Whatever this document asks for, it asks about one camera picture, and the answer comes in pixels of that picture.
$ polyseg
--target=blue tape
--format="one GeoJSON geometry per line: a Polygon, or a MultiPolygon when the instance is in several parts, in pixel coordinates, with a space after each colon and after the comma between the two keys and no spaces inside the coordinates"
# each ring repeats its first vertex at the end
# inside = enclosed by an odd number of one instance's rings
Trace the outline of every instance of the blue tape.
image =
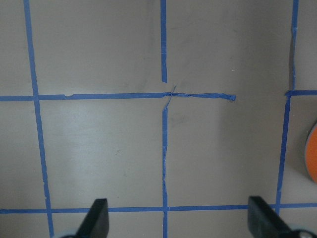
{"type": "Polygon", "coordinates": [[[296,88],[295,46],[296,46],[296,36],[297,36],[298,6],[299,6],[299,0],[293,0],[292,46],[291,46],[293,90],[295,90],[296,88]]]}
{"type": "Polygon", "coordinates": [[[280,208],[310,208],[310,207],[317,207],[317,203],[280,204],[280,208]]]}
{"type": "Polygon", "coordinates": [[[39,95],[40,100],[82,100],[82,99],[134,99],[134,98],[162,98],[166,93],[108,93],[108,94],[74,94],[39,95]]]}
{"type": "Polygon", "coordinates": [[[29,51],[30,71],[31,71],[31,79],[32,79],[32,89],[33,89],[33,96],[34,96],[33,98],[34,109],[35,109],[36,126],[38,131],[39,149],[40,149],[41,166],[42,166],[42,177],[44,182],[45,204],[46,204],[46,210],[47,210],[49,232],[50,232],[50,236],[53,237],[54,228],[53,228],[53,219],[52,219],[52,211],[51,211],[50,192],[49,192],[49,185],[48,185],[48,174],[47,174],[47,167],[45,162],[45,149],[44,149],[42,119],[41,119],[41,110],[40,110],[40,101],[39,101],[39,89],[38,89],[38,84],[36,80],[36,72],[35,72],[35,57],[34,57],[34,48],[33,48],[33,40],[32,40],[30,3],[28,0],[23,0],[23,4],[24,4],[25,26],[26,26],[26,35],[27,35],[28,51],[29,51]]]}
{"type": "MultiPolygon", "coordinates": [[[[109,207],[109,212],[162,212],[162,207],[109,207]]],[[[89,208],[52,209],[52,213],[87,213],[89,208]]]]}
{"type": "Polygon", "coordinates": [[[108,94],[74,94],[65,95],[39,95],[40,100],[83,100],[83,99],[137,99],[137,98],[163,98],[167,96],[173,97],[195,97],[195,98],[220,98],[235,101],[236,96],[224,93],[203,93],[203,94],[187,94],[187,93],[108,93],[108,94]]]}
{"type": "Polygon", "coordinates": [[[163,238],[168,236],[168,198],[166,189],[166,153],[168,146],[168,103],[162,112],[162,182],[163,182],[163,238]]]}
{"type": "Polygon", "coordinates": [[[316,96],[317,90],[295,90],[295,91],[289,91],[286,93],[286,95],[291,96],[316,96]]]}
{"type": "MultiPolygon", "coordinates": [[[[317,91],[310,90],[309,92],[315,92],[314,95],[317,95],[317,91]]],[[[46,100],[84,100],[84,99],[138,99],[138,98],[163,98],[172,96],[173,97],[183,97],[183,98],[220,98],[230,101],[236,100],[236,95],[224,94],[224,93],[201,93],[201,94],[187,94],[187,93],[173,93],[173,92],[164,92],[164,93],[109,93],[109,94],[73,94],[70,96],[65,96],[62,94],[56,95],[38,95],[40,101],[46,100]]],[[[0,96],[1,101],[33,101],[35,96],[0,96]]]]}
{"type": "Polygon", "coordinates": [[[213,211],[213,210],[243,210],[248,205],[223,205],[223,206],[179,206],[170,207],[170,211],[213,211]]]}
{"type": "Polygon", "coordinates": [[[288,95],[287,101],[285,104],[283,135],[282,135],[282,143],[281,143],[281,155],[280,155],[278,180],[277,180],[277,191],[276,191],[276,202],[275,202],[276,204],[275,211],[277,214],[279,214],[281,197],[282,197],[282,186],[283,186],[283,176],[284,176],[284,168],[285,168],[285,156],[286,156],[290,107],[291,107],[291,96],[288,95]]]}
{"type": "Polygon", "coordinates": [[[33,101],[33,96],[0,96],[0,102],[33,101]]]}
{"type": "Polygon", "coordinates": [[[47,213],[46,209],[0,209],[0,214],[39,214],[47,213]]]}
{"type": "Polygon", "coordinates": [[[230,101],[236,100],[236,95],[224,94],[224,93],[199,93],[199,94],[186,94],[186,93],[174,93],[175,97],[194,97],[194,98],[222,98],[230,101]]]}
{"type": "Polygon", "coordinates": [[[161,48],[161,73],[162,82],[167,83],[167,65],[166,65],[166,0],[160,0],[160,48],[161,48]]]}

